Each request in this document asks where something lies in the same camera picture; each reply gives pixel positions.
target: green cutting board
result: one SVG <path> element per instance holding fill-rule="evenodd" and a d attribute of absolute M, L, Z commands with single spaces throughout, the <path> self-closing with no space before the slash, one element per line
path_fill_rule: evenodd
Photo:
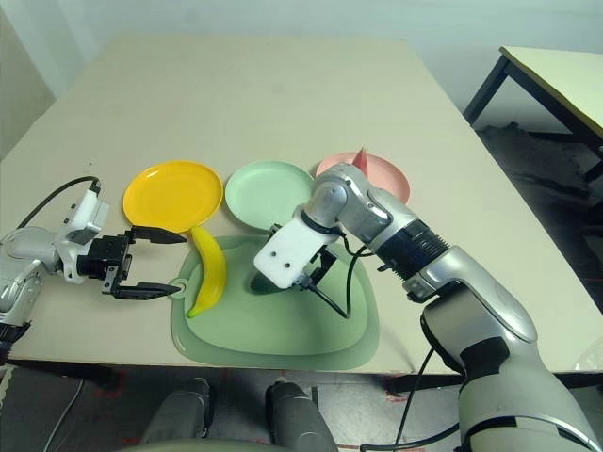
<path fill-rule="evenodd" d="M 356 263 L 352 278 L 351 317 L 344 319 L 316 295 L 288 289 L 257 295 L 253 257 L 266 237 L 226 236 L 218 242 L 227 265 L 220 302 L 189 319 L 203 281 L 203 264 L 192 251 L 180 275 L 171 281 L 184 288 L 171 299 L 171 333 L 176 348 L 201 363 L 267 368 L 337 370 L 368 361 L 379 341 L 379 321 L 367 274 Z M 318 287 L 345 310 L 345 281 L 350 257 L 330 247 L 338 259 Z"/>

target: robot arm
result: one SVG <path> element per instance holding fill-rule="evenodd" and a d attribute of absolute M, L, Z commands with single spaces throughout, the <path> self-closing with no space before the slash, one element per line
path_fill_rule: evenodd
<path fill-rule="evenodd" d="M 356 167 L 339 164 L 322 173 L 312 199 L 254 264 L 287 288 L 341 235 L 339 226 L 404 280 L 410 300 L 432 301 L 421 328 L 445 364 L 465 376 L 459 404 L 465 450 L 601 450 L 574 398 L 543 365 L 523 306 Z"/>
<path fill-rule="evenodd" d="M 6 361 L 12 344 L 29 328 L 30 313 L 47 274 L 62 273 L 67 283 L 75 284 L 81 284 L 86 278 L 101 280 L 102 292 L 116 299 L 153 299 L 180 290 L 154 282 L 121 285 L 132 261 L 129 246 L 137 238 L 153 243 L 178 243 L 186 239 L 159 228 L 140 226 L 133 226 L 124 234 L 95 238 L 105 225 L 109 208 L 98 199 L 99 192 L 97 182 L 92 183 L 81 200 L 71 205 L 55 234 L 25 226 L 0 241 L 0 365 Z"/>

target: yellow plate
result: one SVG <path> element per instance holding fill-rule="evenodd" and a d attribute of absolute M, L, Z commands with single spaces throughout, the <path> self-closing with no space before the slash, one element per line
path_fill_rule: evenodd
<path fill-rule="evenodd" d="M 132 224 L 183 233 L 210 218 L 222 201 L 222 180 L 211 168 L 187 161 L 166 162 L 139 174 L 123 194 Z"/>

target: beige table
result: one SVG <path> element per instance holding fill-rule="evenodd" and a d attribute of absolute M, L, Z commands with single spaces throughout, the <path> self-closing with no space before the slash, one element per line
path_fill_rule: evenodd
<path fill-rule="evenodd" d="M 502 54 L 464 111 L 473 124 L 510 76 L 603 159 L 603 55 L 529 47 L 500 47 Z M 603 161 L 585 174 L 603 175 Z"/>
<path fill-rule="evenodd" d="M 113 42 L 29 130 L 0 166 L 0 231 L 48 192 L 84 174 L 112 204 L 105 234 L 129 225 L 122 193 L 141 170 L 170 159 L 213 167 L 226 180 L 262 158 L 311 170 L 324 156 L 367 146 L 395 162 L 409 205 L 461 244 L 516 296 L 540 333 L 545 363 L 569 371 L 601 336 L 600 314 L 554 243 L 463 116 L 404 41 L 151 36 Z M 34 224 L 55 230 L 81 191 L 61 195 Z M 206 223 L 248 234 L 225 206 Z M 129 283 L 167 282 L 189 244 L 137 244 Z M 381 321 L 373 358 L 357 372 L 416 371 L 429 346 L 422 306 L 400 280 L 365 261 Z M 170 302 L 118 301 L 96 281 L 48 278 L 33 325 L 13 357 L 87 363 L 200 365 L 174 348 Z M 449 370 L 438 359 L 431 373 Z"/>

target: yellow banana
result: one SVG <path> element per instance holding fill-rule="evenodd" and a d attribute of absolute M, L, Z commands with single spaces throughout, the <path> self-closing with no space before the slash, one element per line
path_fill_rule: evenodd
<path fill-rule="evenodd" d="M 226 259 L 216 239 L 201 226 L 193 226 L 190 232 L 201 254 L 204 280 L 195 304 L 187 312 L 188 318 L 198 315 L 220 301 L 226 285 Z"/>

